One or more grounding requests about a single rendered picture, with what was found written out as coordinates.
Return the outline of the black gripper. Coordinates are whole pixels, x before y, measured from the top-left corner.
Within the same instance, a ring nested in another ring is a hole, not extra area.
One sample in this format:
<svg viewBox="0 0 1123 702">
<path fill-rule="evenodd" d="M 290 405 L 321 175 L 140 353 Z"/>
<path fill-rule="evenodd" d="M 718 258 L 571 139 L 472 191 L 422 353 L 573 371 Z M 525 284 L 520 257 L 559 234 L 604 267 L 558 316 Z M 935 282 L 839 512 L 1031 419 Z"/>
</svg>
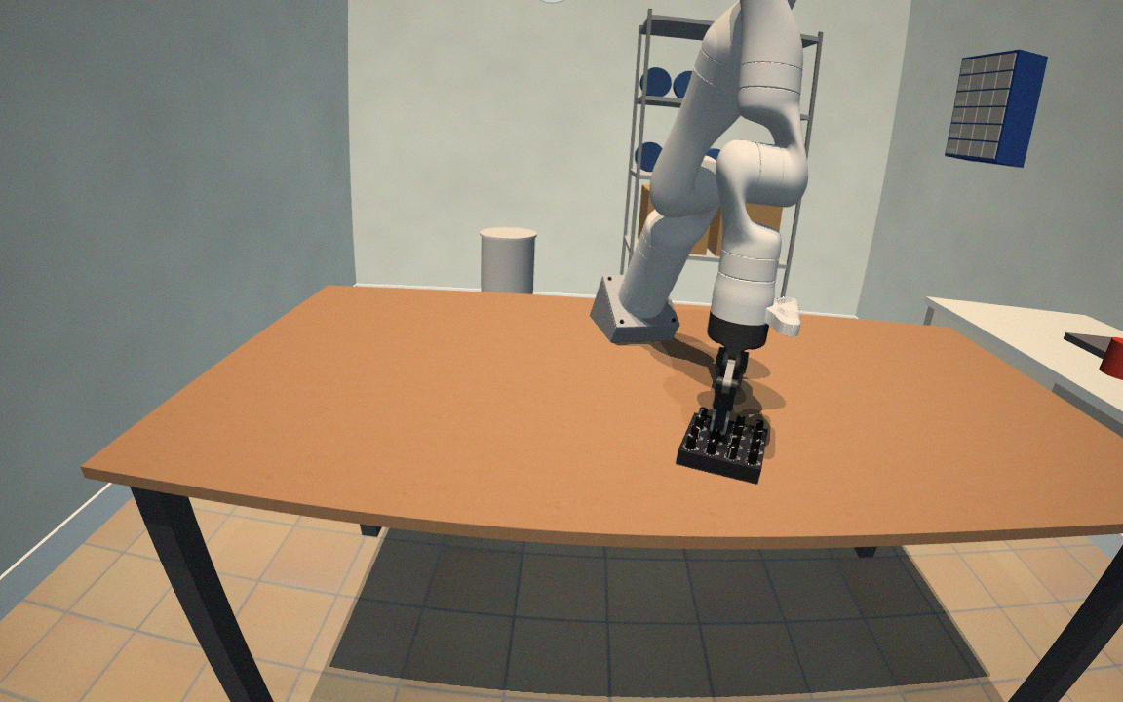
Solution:
<svg viewBox="0 0 1123 702">
<path fill-rule="evenodd" d="M 740 392 L 748 364 L 749 352 L 743 350 L 749 350 L 749 348 L 755 350 L 755 348 L 765 345 L 768 323 L 760 326 L 729 323 L 710 311 L 706 332 L 709 338 L 723 346 L 718 348 L 715 361 L 715 398 L 712 403 L 714 412 L 710 430 L 716 428 L 720 434 L 725 434 L 730 412 L 734 410 L 734 396 Z"/>
</svg>

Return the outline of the black knob box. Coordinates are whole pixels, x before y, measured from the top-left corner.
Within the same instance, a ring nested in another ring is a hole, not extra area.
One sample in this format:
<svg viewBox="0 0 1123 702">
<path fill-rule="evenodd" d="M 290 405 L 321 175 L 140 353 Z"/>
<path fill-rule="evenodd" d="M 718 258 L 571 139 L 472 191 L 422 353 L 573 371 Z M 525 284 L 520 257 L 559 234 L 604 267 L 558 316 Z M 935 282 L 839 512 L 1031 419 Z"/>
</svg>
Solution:
<svg viewBox="0 0 1123 702">
<path fill-rule="evenodd" d="M 757 484 L 768 431 L 763 419 L 752 426 L 745 425 L 745 416 L 737 416 L 736 422 L 729 419 L 725 434 L 720 434 L 716 428 L 710 430 L 712 417 L 706 412 L 700 408 L 692 414 L 675 463 Z"/>
</svg>

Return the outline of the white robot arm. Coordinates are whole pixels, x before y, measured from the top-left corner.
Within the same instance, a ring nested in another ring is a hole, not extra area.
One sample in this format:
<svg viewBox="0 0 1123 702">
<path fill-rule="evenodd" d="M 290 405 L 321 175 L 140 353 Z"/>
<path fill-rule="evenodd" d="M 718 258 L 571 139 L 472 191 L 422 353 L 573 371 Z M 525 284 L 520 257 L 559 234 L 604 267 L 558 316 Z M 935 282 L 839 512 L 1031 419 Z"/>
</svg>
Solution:
<svg viewBox="0 0 1123 702">
<path fill-rule="evenodd" d="M 774 299 L 783 237 L 746 213 L 746 203 L 794 206 L 809 183 L 798 120 L 803 48 L 794 4 L 796 0 L 739 0 L 706 31 L 681 111 L 652 168 L 655 210 L 643 222 L 618 293 L 629 314 L 661 314 L 692 246 L 721 208 L 712 314 L 798 336 L 798 302 Z M 774 145 L 732 139 L 716 161 L 706 156 L 740 116 L 765 126 Z"/>
</svg>

